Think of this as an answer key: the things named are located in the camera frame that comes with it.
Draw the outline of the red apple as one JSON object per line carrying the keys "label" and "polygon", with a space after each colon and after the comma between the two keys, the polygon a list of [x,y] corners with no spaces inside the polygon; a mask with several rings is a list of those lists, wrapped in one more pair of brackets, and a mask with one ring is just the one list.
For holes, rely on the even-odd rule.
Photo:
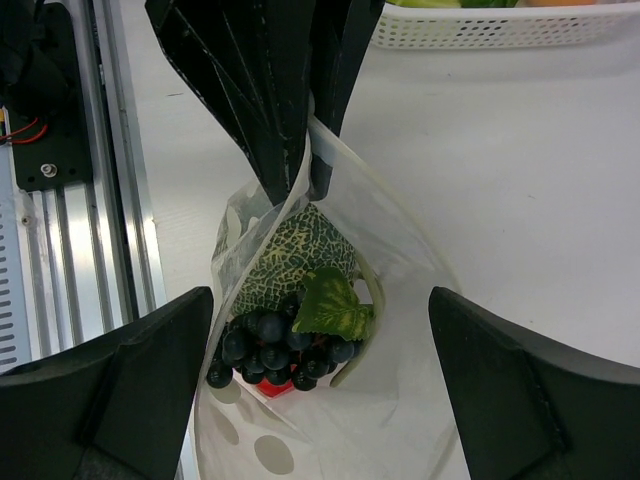
{"label": "red apple", "polygon": [[290,380],[287,380],[283,384],[273,384],[266,375],[266,372],[253,373],[250,371],[241,371],[240,377],[246,384],[252,386],[267,398],[275,398],[293,389],[293,384]]}

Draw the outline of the dark grape bunch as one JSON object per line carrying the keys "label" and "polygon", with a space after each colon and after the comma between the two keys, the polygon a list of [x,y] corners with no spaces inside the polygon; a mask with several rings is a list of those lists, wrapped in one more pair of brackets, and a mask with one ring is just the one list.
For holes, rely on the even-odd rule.
{"label": "dark grape bunch", "polygon": [[290,380],[310,391],[336,368],[358,358],[373,334],[375,305],[364,303],[334,267],[303,278],[303,288],[276,310],[254,310],[225,323],[205,375],[206,384],[223,389],[236,373],[266,372],[273,384]]}

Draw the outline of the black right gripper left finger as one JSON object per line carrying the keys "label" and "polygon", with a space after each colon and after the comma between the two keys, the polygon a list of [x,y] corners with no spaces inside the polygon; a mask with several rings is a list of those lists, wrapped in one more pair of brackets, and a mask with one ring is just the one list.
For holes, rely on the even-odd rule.
{"label": "black right gripper left finger", "polygon": [[213,305],[211,290],[196,287],[2,374],[2,478],[174,478]]}

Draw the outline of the green netted melon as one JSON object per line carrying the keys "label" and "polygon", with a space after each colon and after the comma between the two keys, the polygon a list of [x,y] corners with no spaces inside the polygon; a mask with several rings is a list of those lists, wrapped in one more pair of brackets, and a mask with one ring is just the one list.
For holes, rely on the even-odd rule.
{"label": "green netted melon", "polygon": [[276,310],[303,288],[303,278],[319,268],[334,267],[355,278],[354,247],[313,204],[276,229],[232,306],[234,316],[254,310]]}

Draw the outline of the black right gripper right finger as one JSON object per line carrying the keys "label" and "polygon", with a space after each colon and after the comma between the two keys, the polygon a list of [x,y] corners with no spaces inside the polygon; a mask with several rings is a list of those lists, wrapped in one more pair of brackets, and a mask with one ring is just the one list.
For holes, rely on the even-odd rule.
{"label": "black right gripper right finger", "polygon": [[638,478],[638,368],[443,287],[430,294],[429,319],[472,478]]}

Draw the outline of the clear zip top bag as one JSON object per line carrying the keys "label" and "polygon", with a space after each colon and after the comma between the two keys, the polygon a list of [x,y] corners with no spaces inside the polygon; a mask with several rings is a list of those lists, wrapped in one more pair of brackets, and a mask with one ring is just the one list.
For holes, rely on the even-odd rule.
{"label": "clear zip top bag", "polygon": [[311,118],[288,197],[226,207],[194,441],[203,479],[438,479],[456,427],[429,323],[455,279],[364,160]]}

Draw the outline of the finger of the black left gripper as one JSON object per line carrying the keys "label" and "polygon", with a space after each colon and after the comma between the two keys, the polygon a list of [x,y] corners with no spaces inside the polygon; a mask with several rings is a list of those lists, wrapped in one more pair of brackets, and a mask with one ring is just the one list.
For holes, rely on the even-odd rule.
{"label": "finger of the black left gripper", "polygon": [[314,116],[336,136],[384,4],[383,0],[316,3],[310,74]]}
{"label": "finger of the black left gripper", "polygon": [[161,49],[282,203],[301,168],[310,93],[310,1],[148,1]]}

